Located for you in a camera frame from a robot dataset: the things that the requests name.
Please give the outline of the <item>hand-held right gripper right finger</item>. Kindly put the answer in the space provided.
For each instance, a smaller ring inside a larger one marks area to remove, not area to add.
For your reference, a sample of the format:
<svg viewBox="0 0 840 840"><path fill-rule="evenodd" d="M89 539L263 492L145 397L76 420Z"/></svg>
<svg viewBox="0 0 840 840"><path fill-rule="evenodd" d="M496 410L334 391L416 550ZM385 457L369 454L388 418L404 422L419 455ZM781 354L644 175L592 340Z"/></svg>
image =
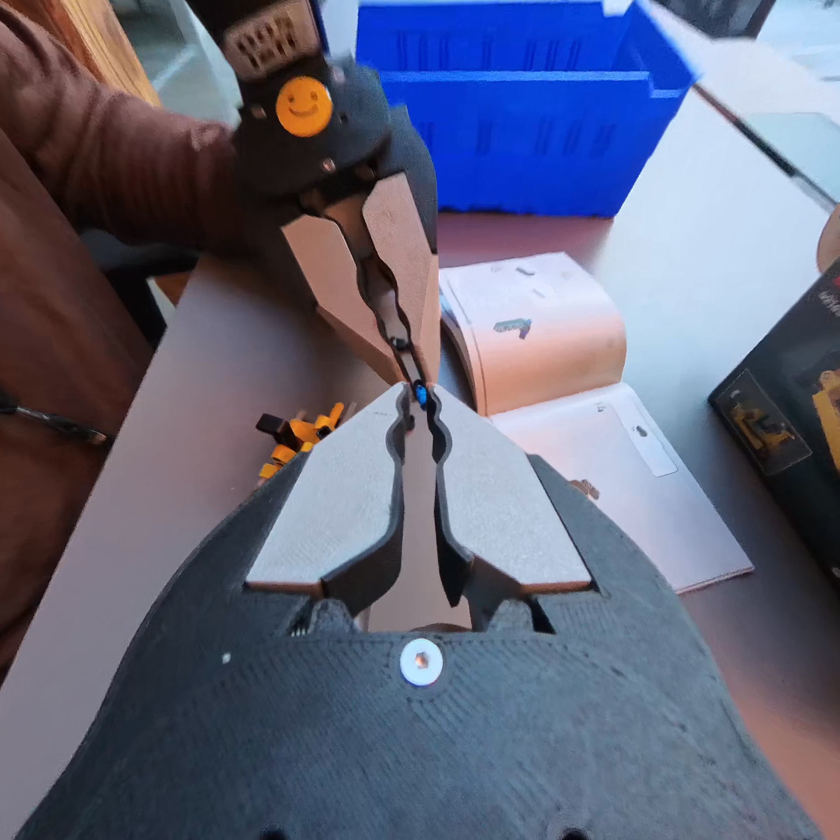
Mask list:
<svg viewBox="0 0 840 840"><path fill-rule="evenodd" d="M526 452L436 385L428 395L437 564L451 606L581 591L592 576Z"/></svg>

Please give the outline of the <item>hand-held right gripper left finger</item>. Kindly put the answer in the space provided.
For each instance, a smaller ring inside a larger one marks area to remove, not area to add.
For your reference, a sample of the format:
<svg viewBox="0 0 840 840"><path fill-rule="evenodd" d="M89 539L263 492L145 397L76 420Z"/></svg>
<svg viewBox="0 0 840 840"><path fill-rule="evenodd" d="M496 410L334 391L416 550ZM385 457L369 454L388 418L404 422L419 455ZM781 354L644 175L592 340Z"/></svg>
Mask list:
<svg viewBox="0 0 840 840"><path fill-rule="evenodd" d="M248 588L332 599L357 616L402 565L411 388L394 385L279 473L291 486L245 577Z"/></svg>

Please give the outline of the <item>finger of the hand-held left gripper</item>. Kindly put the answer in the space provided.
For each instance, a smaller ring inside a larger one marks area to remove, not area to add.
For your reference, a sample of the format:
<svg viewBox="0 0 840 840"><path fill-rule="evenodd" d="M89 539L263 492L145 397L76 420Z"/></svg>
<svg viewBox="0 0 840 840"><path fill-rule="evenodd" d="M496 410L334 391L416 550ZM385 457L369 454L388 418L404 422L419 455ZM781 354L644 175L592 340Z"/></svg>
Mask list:
<svg viewBox="0 0 840 840"><path fill-rule="evenodd" d="M394 349L362 297L360 267L341 226L329 217L301 215L280 231L322 320L385 383L406 383Z"/></svg>
<svg viewBox="0 0 840 840"><path fill-rule="evenodd" d="M362 218L376 255L395 280L396 302L406 316L421 377L432 385L440 365L438 256L427 241L405 173L374 185Z"/></svg>

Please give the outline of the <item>person's left forearm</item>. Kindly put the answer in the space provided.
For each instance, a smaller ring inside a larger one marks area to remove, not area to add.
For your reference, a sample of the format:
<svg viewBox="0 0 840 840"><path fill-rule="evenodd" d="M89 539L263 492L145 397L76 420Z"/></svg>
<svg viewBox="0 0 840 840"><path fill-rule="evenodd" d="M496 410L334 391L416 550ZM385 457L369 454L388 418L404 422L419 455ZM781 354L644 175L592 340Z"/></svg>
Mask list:
<svg viewBox="0 0 840 840"><path fill-rule="evenodd" d="M5 4L1 19L2 134L74 226L251 252L231 127L109 87Z"/></svg>

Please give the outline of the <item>yellow lego model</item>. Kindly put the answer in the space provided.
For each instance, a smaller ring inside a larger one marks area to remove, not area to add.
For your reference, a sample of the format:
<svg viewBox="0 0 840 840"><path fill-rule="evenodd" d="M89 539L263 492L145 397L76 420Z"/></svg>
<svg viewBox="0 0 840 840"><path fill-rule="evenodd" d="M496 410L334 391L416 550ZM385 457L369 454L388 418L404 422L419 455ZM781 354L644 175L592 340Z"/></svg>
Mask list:
<svg viewBox="0 0 840 840"><path fill-rule="evenodd" d="M354 403L346 406L336 402L329 413L316 415L314 419L308 418L306 410L300 410L290 419L263 413L255 430L271 437L274 447L259 470L257 487L262 487L298 455L309 453L349 419L354 409Z"/></svg>

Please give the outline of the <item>black lego box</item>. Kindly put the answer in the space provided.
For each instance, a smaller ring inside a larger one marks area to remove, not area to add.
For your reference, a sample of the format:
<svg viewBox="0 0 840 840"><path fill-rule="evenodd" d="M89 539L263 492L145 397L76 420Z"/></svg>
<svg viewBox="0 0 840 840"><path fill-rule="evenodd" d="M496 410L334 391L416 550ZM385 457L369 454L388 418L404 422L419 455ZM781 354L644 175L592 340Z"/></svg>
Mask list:
<svg viewBox="0 0 840 840"><path fill-rule="evenodd" d="M838 590L838 259L707 403Z"/></svg>

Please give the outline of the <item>blue plastic bin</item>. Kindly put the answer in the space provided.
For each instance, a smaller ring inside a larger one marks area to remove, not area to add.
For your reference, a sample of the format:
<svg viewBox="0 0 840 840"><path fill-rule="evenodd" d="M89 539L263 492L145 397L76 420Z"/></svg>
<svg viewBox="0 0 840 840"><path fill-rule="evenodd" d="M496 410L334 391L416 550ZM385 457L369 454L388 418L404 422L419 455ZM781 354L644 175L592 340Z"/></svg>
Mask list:
<svg viewBox="0 0 840 840"><path fill-rule="evenodd" d="M638 2L360 2L355 57L459 212L614 217L697 78Z"/></svg>

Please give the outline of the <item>white instruction booklet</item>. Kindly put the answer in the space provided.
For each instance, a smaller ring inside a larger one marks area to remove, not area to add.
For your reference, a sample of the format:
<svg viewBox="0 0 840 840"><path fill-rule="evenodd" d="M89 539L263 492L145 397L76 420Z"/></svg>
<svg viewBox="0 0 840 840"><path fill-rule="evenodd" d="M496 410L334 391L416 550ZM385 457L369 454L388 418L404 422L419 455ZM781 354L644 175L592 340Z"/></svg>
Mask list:
<svg viewBox="0 0 840 840"><path fill-rule="evenodd" d="M604 288L565 253L441 269L477 413L593 502L682 595L753 564L635 391Z"/></svg>

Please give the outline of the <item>black chair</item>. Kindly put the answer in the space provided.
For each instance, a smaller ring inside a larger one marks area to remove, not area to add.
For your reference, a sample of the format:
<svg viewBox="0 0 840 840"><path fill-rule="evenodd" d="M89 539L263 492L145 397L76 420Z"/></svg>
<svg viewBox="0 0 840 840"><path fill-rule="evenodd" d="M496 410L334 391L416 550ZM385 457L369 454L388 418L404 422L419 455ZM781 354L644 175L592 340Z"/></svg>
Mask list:
<svg viewBox="0 0 840 840"><path fill-rule="evenodd" d="M172 245L126 245L93 228L82 231L80 238L147 343L156 350L166 327L149 279L192 271L198 252Z"/></svg>

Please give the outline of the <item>wooden cabinet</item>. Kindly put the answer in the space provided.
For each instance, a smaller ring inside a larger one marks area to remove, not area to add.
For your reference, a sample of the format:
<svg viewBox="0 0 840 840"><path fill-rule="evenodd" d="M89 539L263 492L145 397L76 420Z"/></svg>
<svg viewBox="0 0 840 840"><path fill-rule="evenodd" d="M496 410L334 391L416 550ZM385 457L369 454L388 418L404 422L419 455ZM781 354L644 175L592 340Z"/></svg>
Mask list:
<svg viewBox="0 0 840 840"><path fill-rule="evenodd" d="M6 1L6 5L67 47L99 81L161 105L109 1Z"/></svg>

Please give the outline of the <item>person's brown jacket torso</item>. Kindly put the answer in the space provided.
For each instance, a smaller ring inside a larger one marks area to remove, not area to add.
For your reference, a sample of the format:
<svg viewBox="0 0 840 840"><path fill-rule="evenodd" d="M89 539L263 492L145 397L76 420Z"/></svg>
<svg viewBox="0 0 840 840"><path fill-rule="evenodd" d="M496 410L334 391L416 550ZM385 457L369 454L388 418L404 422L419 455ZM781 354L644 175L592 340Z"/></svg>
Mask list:
<svg viewBox="0 0 840 840"><path fill-rule="evenodd" d="M2 393L115 435L151 347L24 156L2 134ZM2 417L5 678L102 469L101 448Z"/></svg>

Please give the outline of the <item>round wooden object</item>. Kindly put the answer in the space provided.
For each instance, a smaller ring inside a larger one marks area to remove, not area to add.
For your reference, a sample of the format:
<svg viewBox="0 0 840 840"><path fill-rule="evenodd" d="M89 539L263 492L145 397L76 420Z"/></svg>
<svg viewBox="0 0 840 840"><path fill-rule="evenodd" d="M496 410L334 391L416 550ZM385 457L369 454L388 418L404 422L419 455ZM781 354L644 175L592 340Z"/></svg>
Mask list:
<svg viewBox="0 0 840 840"><path fill-rule="evenodd" d="M840 205L835 205L823 227L819 237L815 262L821 274L826 271L839 259L839 215Z"/></svg>

